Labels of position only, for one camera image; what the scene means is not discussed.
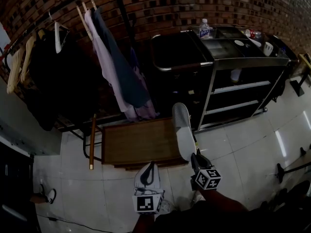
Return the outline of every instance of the wooden board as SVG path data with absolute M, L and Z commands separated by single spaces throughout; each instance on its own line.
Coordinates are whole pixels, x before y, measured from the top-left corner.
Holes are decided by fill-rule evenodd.
M 124 165 L 114 165 L 115 168 L 125 168 L 125 170 L 140 170 L 147 163 L 140 163 L 140 164 L 124 164 Z M 170 167 L 170 166 L 183 166 L 188 164 L 188 161 L 185 161 L 183 158 L 171 159 L 167 161 L 156 161 L 155 162 L 158 167 Z
M 103 164 L 139 164 L 180 157 L 171 118 L 103 128 Z

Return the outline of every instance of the white hanger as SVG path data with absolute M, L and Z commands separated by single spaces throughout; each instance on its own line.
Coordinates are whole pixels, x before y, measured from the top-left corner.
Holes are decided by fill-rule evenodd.
M 24 60 L 24 65 L 23 65 L 23 68 L 21 70 L 21 76 L 20 76 L 20 82 L 21 83 L 23 83 L 26 79 L 27 67 L 30 63 L 30 56 L 31 56 L 31 52 L 33 50 L 33 47 L 35 45 L 35 40 L 36 40 L 36 38 L 34 36 L 31 36 L 26 43 L 26 57 Z
M 12 69 L 11 69 L 9 80 L 8 80 L 8 86 L 6 88 L 6 92 L 8 94 L 14 92 L 14 89 L 18 83 L 18 74 L 19 74 L 20 64 L 22 61 L 24 51 L 25 51 L 25 49 L 23 47 L 21 47 L 13 55 Z
M 62 24 L 59 24 L 57 21 L 55 21 L 55 24 L 54 24 L 54 31 L 55 31 L 55 50 L 56 50 L 56 53 L 60 53 L 60 51 L 62 50 L 62 47 L 65 43 L 65 39 L 67 37 L 67 35 L 65 36 L 65 39 L 63 41 L 63 43 L 61 44 L 60 43 L 60 37 L 59 37 L 59 28 L 62 27 L 63 29 L 67 30 L 67 34 L 69 33 L 69 29 L 67 27 L 65 27 L 64 25 Z

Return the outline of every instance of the wooden hanger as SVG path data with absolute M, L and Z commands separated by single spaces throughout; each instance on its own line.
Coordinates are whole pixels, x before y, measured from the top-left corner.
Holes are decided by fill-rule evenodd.
M 26 79 L 27 67 L 30 63 L 30 56 L 31 56 L 31 52 L 33 50 L 33 47 L 35 45 L 35 40 L 36 40 L 36 38 L 34 36 L 31 36 L 26 43 L 26 57 L 25 57 L 24 65 L 23 65 L 23 68 L 21 70 L 21 76 L 20 76 L 20 82 L 21 83 L 23 83 Z
M 93 7 L 94 7 L 94 10 L 97 10 L 97 7 L 96 7 L 96 4 L 95 4 L 94 0 L 91 0 L 91 3 L 93 5 Z
M 91 0 L 91 3 L 93 5 L 94 10 L 97 10 L 97 7 L 96 7 L 96 4 L 95 4 L 94 0 Z
M 45 35 L 44 30 L 43 29 L 39 30 L 38 35 L 39 35 L 40 39 L 42 39 L 42 37 Z
M 84 2 L 82 2 L 82 6 L 84 8 L 84 12 L 86 13 L 87 12 L 87 7 L 86 7 L 86 4 Z
M 82 13 L 81 13 L 80 8 L 79 8 L 78 5 L 77 5 L 77 10 L 78 10 L 80 19 L 81 19 L 81 21 L 82 21 L 82 23 L 83 23 L 83 26 L 84 26 L 84 28 L 86 29 L 86 32 L 87 32 L 88 37 L 91 39 L 91 41 L 93 41 L 93 37 L 92 37 L 92 35 L 91 35 L 91 32 L 89 31 L 88 26 L 87 26 L 86 22 L 84 21 L 83 15 L 82 15 Z
M 6 92 L 8 94 L 14 92 L 14 89 L 17 86 L 18 74 L 19 74 L 20 64 L 21 64 L 21 61 L 22 61 L 22 57 L 23 57 L 24 51 L 25 51 L 25 49 L 23 47 L 21 47 L 13 55 L 12 69 L 11 69 L 11 72 L 10 72 L 8 86 L 7 86 L 7 89 L 6 89 Z

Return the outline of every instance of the black cable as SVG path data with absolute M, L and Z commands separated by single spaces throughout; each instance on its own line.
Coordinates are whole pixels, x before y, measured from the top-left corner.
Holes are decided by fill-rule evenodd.
M 41 217 L 48 218 L 50 221 L 54 221 L 54 222 L 56 222 L 56 221 L 62 221 L 62 222 L 65 222 L 65 223 L 73 223 L 73 224 L 76 224 L 76 225 L 80 225 L 80 226 L 86 227 L 86 228 L 88 228 L 88 229 L 90 229 L 90 230 L 101 231 L 101 230 L 96 230 L 96 229 L 90 228 L 90 227 L 85 226 L 85 225 L 83 225 L 83 224 L 78 224 L 78 223 L 74 223 L 74 222 L 70 222 L 70 221 L 64 221 L 64 220 L 57 219 L 57 218 L 50 217 L 50 216 L 43 216 L 43 215 L 39 215 L 39 214 L 37 214 L 37 215 L 38 215 L 38 216 L 41 216 Z M 105 233 L 114 233 L 114 232 L 110 232 L 110 231 L 101 231 L 101 232 L 105 232 Z

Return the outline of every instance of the hanging clothes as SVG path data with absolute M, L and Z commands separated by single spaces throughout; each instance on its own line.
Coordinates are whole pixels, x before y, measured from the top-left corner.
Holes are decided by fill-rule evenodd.
M 53 103 L 39 91 L 28 89 L 25 94 L 28 110 L 33 114 L 42 129 L 51 131 L 57 119 Z
M 138 59 L 136 57 L 135 50 L 131 48 L 131 59 L 130 59 L 131 67 L 133 68 L 136 76 L 139 78 L 141 81 L 142 85 L 145 87 L 147 90 L 147 85 L 145 81 L 144 75 L 140 72 L 139 69 L 139 63 Z M 154 105 L 152 104 L 151 100 L 148 100 L 142 107 L 136 108 L 136 113 L 138 116 L 144 118 L 144 119 L 154 119 L 156 116 L 159 114 L 156 113 Z
M 117 77 L 116 70 L 115 70 L 115 66 L 111 59 L 111 55 L 108 52 L 107 48 L 105 47 L 103 41 L 97 34 L 97 31 L 95 29 L 95 26 L 91 18 L 90 10 L 86 11 L 85 13 L 85 21 L 93 37 L 93 47 L 98 56 L 98 60 L 102 68 L 103 77 L 111 84 L 120 110 L 122 112 L 127 112 L 126 115 L 129 119 L 135 118 L 136 113 L 135 111 L 133 111 L 133 109 L 131 109 L 132 105 L 128 104 L 123 99 L 123 96 L 121 94 L 121 88 L 118 82 L 118 77 Z
M 150 99 L 149 93 L 118 48 L 113 35 L 104 23 L 100 8 L 94 13 L 94 22 L 97 25 L 98 35 L 106 45 L 109 45 L 123 99 L 135 108 L 142 107 Z
M 62 42 L 65 37 L 66 32 L 60 32 Z M 83 127 L 82 123 L 99 109 L 98 73 L 71 36 L 66 37 L 60 53 L 55 50 L 54 32 L 45 31 L 42 39 L 37 36 L 29 73 L 57 113 L 88 133 L 89 128 Z

